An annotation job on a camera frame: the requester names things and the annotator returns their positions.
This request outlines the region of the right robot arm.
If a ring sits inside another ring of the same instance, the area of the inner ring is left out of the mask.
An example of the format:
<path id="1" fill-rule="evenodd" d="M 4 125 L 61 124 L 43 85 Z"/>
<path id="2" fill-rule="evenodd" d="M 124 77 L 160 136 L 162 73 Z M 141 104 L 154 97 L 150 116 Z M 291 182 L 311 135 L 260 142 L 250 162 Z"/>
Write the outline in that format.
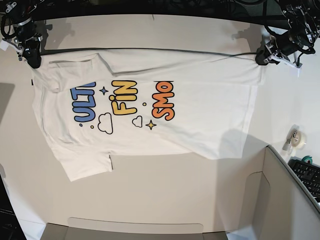
<path id="1" fill-rule="evenodd" d="M 37 69 L 41 66 L 41 43 L 43 36 L 37 32 L 31 12 L 37 7 L 34 1 L 6 0 L 1 17 L 0 48 L 12 47 L 19 61 L 25 59 L 28 65 Z"/>

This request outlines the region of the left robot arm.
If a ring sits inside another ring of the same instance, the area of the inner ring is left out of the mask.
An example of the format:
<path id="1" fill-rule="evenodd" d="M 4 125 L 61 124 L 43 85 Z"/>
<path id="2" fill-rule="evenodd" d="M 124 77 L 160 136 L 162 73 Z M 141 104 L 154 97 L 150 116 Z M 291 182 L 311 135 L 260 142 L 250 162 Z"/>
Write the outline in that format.
<path id="1" fill-rule="evenodd" d="M 314 55 L 320 37 L 320 2 L 318 0 L 278 0 L 289 30 L 276 33 L 265 25 L 269 42 L 257 50 L 255 62 L 260 66 L 283 63 L 299 72 L 302 55 Z"/>

